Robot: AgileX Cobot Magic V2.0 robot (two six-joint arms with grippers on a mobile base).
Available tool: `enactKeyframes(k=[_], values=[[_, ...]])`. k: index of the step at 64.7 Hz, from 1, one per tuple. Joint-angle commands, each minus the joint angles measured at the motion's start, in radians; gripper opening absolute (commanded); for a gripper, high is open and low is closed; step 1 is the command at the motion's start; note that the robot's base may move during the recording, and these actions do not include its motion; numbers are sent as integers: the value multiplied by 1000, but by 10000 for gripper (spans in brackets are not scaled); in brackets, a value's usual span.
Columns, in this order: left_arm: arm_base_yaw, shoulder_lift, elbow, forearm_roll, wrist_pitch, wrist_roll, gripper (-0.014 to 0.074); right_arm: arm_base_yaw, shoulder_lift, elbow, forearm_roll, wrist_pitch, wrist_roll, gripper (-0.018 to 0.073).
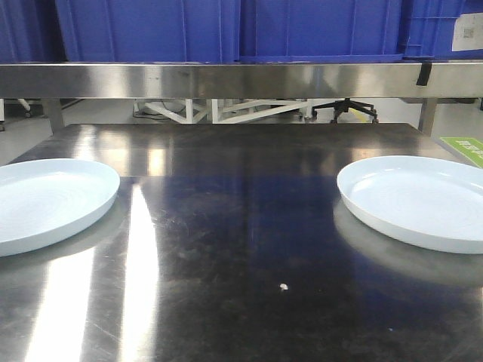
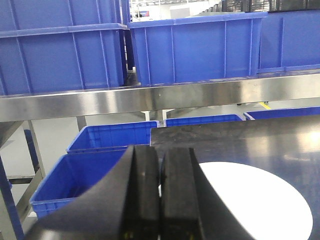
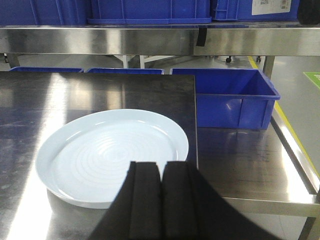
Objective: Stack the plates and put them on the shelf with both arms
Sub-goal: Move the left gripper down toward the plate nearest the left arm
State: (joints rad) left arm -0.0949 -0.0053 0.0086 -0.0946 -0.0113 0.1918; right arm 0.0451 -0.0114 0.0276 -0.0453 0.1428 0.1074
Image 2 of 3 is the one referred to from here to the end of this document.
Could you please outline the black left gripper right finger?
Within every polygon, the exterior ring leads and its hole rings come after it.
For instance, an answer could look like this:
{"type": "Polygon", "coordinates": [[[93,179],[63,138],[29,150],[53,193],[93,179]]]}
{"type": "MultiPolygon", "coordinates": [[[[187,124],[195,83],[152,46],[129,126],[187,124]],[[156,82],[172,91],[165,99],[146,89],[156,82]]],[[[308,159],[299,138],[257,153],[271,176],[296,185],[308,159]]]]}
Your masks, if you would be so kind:
{"type": "Polygon", "coordinates": [[[192,148],[169,149],[161,168],[163,240],[252,240],[202,171],[192,148]]]}

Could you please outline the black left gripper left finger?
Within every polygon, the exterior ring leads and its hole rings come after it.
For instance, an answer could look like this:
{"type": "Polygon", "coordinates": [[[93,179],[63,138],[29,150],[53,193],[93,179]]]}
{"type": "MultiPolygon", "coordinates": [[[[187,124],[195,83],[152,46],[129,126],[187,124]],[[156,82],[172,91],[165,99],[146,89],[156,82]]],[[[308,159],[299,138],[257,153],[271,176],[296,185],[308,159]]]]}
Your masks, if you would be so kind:
{"type": "Polygon", "coordinates": [[[156,240],[160,218],[156,150],[132,145],[95,185],[39,219],[26,240],[156,240]]]}

